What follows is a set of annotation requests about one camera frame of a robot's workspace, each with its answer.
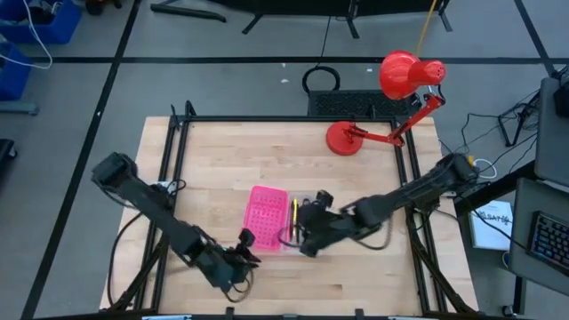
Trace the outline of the black chair base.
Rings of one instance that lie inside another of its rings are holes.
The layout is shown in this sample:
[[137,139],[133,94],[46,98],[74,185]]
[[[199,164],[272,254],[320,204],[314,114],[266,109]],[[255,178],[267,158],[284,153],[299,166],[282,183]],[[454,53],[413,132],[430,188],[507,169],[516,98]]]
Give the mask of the black chair base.
[[0,176],[8,169],[10,162],[18,156],[15,142],[8,139],[0,139]]

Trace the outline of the black desk device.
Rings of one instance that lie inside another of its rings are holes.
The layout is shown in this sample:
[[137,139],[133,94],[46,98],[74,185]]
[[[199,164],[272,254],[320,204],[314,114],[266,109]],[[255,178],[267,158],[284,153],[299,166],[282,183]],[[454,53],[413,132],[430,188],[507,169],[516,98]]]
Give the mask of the black desk device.
[[557,72],[557,79],[559,88],[554,92],[556,114],[569,118],[569,65]]

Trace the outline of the red desk lamp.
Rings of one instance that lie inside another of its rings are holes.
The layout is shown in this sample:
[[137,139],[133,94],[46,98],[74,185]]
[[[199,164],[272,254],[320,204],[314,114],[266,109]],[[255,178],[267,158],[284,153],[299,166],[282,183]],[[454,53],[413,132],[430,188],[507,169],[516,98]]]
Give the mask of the red desk lamp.
[[[381,63],[379,82],[383,93],[391,100],[403,100],[416,93],[422,86],[439,87],[446,76],[446,68],[440,60],[420,60],[407,51],[393,51]],[[370,133],[350,121],[332,124],[325,135],[328,148],[340,156],[354,155],[365,140],[388,143],[397,147],[404,145],[403,135],[420,120],[445,104],[441,92],[423,95],[426,106],[385,135]]]

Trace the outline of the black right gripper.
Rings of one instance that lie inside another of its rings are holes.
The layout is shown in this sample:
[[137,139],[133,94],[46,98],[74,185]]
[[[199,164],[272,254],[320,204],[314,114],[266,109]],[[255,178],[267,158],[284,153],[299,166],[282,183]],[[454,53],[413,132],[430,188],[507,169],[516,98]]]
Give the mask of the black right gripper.
[[347,214],[328,211],[333,196],[325,190],[317,192],[316,199],[303,204],[297,210],[296,243],[300,252],[315,258],[317,253],[356,231],[353,219]]

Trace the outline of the large blue plastic bin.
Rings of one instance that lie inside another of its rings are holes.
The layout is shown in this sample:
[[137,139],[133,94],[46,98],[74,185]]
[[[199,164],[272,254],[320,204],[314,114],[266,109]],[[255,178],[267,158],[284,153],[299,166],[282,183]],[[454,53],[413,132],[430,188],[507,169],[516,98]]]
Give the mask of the large blue plastic bin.
[[[33,22],[34,30],[43,44],[67,44],[81,19],[80,8],[72,0],[45,0],[56,4],[54,18],[49,24]],[[0,35],[15,44],[39,44],[27,20],[20,23],[0,22]]]

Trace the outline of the clear plastic box tray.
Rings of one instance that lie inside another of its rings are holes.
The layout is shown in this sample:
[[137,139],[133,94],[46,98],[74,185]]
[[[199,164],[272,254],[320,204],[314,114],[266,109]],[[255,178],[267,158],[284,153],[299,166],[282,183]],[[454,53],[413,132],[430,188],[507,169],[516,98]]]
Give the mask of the clear plastic box tray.
[[[299,198],[299,197],[294,197],[298,199],[298,203],[299,203],[299,207],[302,206],[303,204],[306,204],[308,202],[312,202],[316,199],[316,196],[312,196],[312,197],[304,197],[304,198]],[[285,228],[282,228],[279,233],[278,233],[278,240],[281,244],[281,250],[283,252],[292,252],[292,251],[296,251],[296,252],[300,252],[300,244],[296,244],[293,240],[288,240],[288,227],[289,227],[289,213],[288,213],[288,225]]]

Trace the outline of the small blue plastic bin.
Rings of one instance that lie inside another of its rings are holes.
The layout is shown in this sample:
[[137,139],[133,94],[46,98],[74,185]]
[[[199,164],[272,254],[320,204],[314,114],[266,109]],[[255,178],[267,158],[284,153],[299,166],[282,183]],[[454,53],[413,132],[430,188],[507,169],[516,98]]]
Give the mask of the small blue plastic bin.
[[12,43],[0,43],[0,101],[19,100],[26,87],[30,60]]

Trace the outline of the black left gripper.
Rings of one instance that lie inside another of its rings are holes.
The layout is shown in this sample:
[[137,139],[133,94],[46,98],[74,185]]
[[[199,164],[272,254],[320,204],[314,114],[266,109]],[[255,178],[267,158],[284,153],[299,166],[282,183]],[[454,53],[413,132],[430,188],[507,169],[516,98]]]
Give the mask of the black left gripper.
[[236,247],[216,248],[220,265],[215,271],[215,279],[221,289],[230,289],[234,284],[243,283],[248,273],[260,265],[260,259],[250,251],[255,240],[252,231],[243,228],[238,239]]

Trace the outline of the backlit black keyboard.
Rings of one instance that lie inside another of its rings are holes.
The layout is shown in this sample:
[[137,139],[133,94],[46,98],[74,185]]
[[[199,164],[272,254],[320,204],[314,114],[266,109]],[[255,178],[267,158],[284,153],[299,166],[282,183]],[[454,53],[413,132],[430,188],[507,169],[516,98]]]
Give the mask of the backlit black keyboard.
[[534,212],[528,252],[569,276],[569,221],[542,211]]

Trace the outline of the white printed box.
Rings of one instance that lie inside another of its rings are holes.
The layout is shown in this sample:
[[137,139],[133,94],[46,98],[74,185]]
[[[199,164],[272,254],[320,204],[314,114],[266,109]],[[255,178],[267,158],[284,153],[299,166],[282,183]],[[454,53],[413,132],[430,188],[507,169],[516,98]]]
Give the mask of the white printed box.
[[513,226],[510,203],[491,201],[469,214],[472,246],[477,249],[508,251]]

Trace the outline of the grey keyboard desk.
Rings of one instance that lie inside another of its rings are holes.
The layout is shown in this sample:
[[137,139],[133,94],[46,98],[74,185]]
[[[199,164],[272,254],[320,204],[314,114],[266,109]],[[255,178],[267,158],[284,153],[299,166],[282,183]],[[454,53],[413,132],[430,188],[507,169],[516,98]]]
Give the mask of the grey keyboard desk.
[[517,181],[509,270],[517,276],[569,296],[569,276],[526,252],[534,213],[542,211],[569,222],[569,193],[528,179]]

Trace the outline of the black floor bar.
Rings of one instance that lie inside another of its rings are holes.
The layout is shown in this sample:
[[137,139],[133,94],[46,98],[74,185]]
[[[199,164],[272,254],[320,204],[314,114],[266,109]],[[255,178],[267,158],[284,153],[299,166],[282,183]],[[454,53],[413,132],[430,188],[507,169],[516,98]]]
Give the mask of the black floor bar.
[[227,19],[224,16],[216,12],[182,8],[182,7],[172,6],[166,3],[151,4],[150,10],[152,12],[158,12],[164,14],[186,16],[186,17],[192,17],[204,20],[217,20],[222,23],[227,22]]

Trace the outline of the black stand with legs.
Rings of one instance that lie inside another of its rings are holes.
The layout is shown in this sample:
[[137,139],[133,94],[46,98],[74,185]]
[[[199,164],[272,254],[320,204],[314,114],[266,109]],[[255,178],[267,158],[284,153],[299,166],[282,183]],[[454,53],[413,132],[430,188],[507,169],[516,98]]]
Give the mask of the black stand with legs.
[[209,0],[228,8],[250,12],[255,18],[244,29],[247,34],[263,15],[301,15],[343,17],[353,38],[359,34],[354,19],[383,14],[428,12],[435,4],[434,13],[441,18],[445,30],[452,26],[445,15],[450,0]]

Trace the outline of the black perforated mat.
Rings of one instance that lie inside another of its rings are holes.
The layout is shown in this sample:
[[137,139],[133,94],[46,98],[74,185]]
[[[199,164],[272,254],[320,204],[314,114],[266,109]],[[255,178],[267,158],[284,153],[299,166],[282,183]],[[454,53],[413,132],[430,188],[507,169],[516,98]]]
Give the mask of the black perforated mat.
[[390,100],[380,90],[313,91],[309,116],[396,117],[412,116],[421,107],[419,95]]

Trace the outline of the pink perforated box lid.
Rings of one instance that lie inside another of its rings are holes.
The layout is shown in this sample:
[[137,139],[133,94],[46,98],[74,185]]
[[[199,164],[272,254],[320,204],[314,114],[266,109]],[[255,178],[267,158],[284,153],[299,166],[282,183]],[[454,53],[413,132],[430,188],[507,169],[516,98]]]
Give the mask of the pink perforated box lid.
[[253,186],[244,211],[243,228],[255,236],[253,246],[258,250],[277,252],[281,244],[279,231],[288,225],[288,193],[278,188]]

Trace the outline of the grey side desk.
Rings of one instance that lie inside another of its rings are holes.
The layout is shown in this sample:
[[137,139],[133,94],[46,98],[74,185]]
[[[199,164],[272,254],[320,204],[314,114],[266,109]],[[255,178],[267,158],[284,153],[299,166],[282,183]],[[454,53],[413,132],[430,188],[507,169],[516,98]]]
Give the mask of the grey side desk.
[[555,78],[541,80],[534,172],[569,188],[569,118],[556,113],[554,93],[559,87]]

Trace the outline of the grey floor bar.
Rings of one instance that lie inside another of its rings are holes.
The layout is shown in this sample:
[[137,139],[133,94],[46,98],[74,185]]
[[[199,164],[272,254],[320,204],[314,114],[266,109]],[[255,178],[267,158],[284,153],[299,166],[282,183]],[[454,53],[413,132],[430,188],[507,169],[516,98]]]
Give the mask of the grey floor bar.
[[0,101],[0,113],[36,116],[39,113],[39,107],[30,102]]

